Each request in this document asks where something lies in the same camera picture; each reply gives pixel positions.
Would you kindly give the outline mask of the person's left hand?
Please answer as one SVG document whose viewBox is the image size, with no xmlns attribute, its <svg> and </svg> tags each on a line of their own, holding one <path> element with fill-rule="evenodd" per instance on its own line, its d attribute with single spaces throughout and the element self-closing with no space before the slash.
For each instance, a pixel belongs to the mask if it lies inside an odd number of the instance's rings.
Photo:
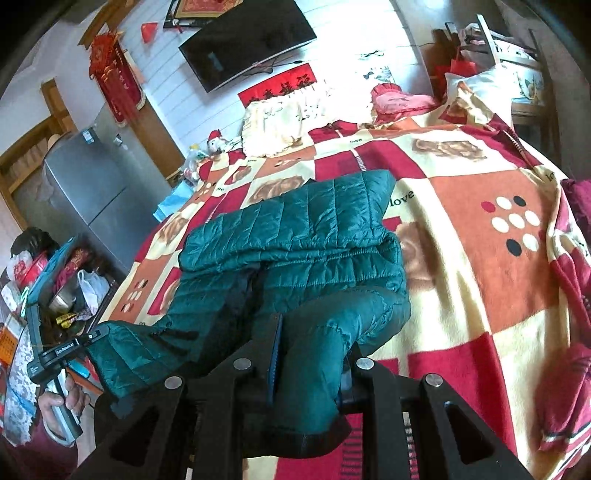
<svg viewBox="0 0 591 480">
<path fill-rule="evenodd" d="M 58 388 L 49 388 L 38 398 L 38 406 L 41 412 L 42 421 L 47 433 L 58 443 L 70 445 L 76 436 L 70 432 L 65 423 L 66 409 L 72 417 L 79 419 L 84 409 L 90 402 L 90 397 L 84 392 L 70 374 L 63 377 L 61 392 Z"/>
</svg>

